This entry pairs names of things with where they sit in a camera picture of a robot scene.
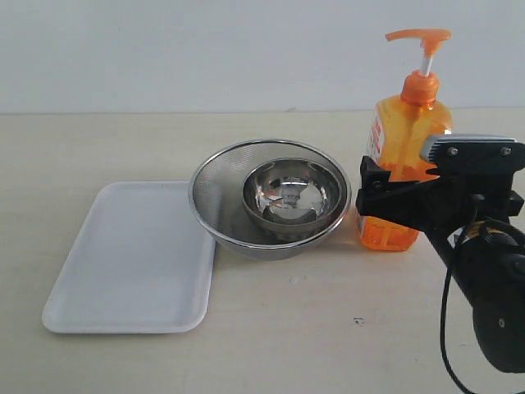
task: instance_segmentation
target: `pump bottle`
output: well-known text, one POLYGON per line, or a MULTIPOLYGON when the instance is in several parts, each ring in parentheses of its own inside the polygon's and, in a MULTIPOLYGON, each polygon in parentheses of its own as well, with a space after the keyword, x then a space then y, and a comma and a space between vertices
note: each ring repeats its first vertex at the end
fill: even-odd
MULTIPOLYGON (((432 58, 451 33, 441 29, 400 30, 386 35, 394 39, 420 39, 422 65, 404 80, 401 94, 375 106, 366 155, 391 171, 390 181, 427 181, 433 166, 419 157, 423 141, 432 134, 449 134, 452 116, 436 100, 439 80, 430 72, 432 58)), ((371 250, 406 251, 418 238, 418 231, 374 217, 357 216, 358 236, 371 250)))

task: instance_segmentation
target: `wire mesh colander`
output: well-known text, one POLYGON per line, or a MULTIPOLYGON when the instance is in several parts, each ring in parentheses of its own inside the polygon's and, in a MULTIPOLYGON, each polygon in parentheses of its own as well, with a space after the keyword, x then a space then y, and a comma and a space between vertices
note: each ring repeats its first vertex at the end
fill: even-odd
POLYGON ((252 140, 215 153, 195 172, 189 184, 189 201, 199 222, 215 239, 247 257, 283 259, 313 246, 342 221, 351 199, 348 179, 340 166, 324 153, 289 140, 252 140), (302 158, 320 164, 338 177, 341 188, 336 219, 317 234, 286 242, 255 226, 244 211, 243 183, 255 168, 278 158, 302 158))

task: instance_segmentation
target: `metal bowl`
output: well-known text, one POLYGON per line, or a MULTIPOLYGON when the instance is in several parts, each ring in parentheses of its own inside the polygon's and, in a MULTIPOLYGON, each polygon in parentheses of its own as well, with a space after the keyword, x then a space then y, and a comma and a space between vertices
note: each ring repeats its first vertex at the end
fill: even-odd
POLYGON ((339 164, 309 145, 290 140, 250 140, 224 148, 206 159, 189 183, 189 205, 199 223, 219 244, 250 259, 287 259, 313 248, 340 225, 350 200, 350 183, 339 164), (243 203, 247 176, 264 163, 281 158, 316 163, 340 184, 331 220, 315 234, 295 241, 269 235, 253 222, 243 203))
POLYGON ((264 163, 246 177, 243 187, 248 216, 282 241, 314 236, 333 220, 340 198, 337 177, 302 158, 264 163))

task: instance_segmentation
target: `pump nozzle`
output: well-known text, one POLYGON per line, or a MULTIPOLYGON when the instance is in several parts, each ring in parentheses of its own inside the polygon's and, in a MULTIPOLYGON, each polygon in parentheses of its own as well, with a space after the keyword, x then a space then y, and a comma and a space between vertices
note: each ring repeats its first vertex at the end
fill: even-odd
POLYGON ((401 98, 414 105, 428 105, 436 100, 439 80, 430 72, 432 57, 441 43, 452 34, 444 29, 408 29, 386 34, 388 41, 393 39, 420 39, 424 49, 419 71, 413 72, 404 82, 401 98))

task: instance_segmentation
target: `white tray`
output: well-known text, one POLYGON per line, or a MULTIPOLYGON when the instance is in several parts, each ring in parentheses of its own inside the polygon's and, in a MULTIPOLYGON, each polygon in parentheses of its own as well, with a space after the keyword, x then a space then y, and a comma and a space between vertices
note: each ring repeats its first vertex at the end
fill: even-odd
POLYGON ((90 209, 42 313, 58 333, 186 332, 204 318, 215 242, 187 181, 118 182, 90 209))

